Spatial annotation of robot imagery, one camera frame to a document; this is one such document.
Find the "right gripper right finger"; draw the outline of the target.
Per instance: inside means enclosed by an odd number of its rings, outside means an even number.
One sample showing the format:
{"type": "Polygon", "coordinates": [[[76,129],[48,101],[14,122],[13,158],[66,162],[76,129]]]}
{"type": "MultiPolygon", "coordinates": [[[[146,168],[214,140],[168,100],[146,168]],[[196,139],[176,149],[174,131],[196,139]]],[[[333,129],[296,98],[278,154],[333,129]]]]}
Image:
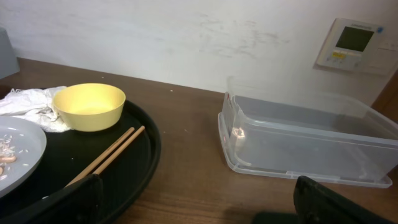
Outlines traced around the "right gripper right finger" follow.
{"type": "Polygon", "coordinates": [[[299,223],[394,224],[304,175],[295,184],[294,205],[299,223]]]}

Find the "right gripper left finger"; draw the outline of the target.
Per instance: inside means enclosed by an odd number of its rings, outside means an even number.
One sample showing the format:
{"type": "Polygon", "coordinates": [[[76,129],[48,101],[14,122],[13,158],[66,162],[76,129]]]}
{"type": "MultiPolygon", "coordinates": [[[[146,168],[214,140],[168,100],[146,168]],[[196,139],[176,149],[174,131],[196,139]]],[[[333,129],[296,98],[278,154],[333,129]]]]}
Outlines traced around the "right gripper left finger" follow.
{"type": "Polygon", "coordinates": [[[96,223],[103,202],[103,181],[91,174],[22,210],[3,224],[96,223]]]}

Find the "yellow bowl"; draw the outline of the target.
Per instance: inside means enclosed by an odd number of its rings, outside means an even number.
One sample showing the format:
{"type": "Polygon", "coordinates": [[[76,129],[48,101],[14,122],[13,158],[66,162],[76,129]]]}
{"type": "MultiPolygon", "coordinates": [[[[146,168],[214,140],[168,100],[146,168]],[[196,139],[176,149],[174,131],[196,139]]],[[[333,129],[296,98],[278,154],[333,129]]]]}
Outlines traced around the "yellow bowl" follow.
{"type": "Polygon", "coordinates": [[[83,83],[58,91],[53,105],[69,128],[95,132],[119,121],[125,100],[125,93],[115,86],[83,83]]]}

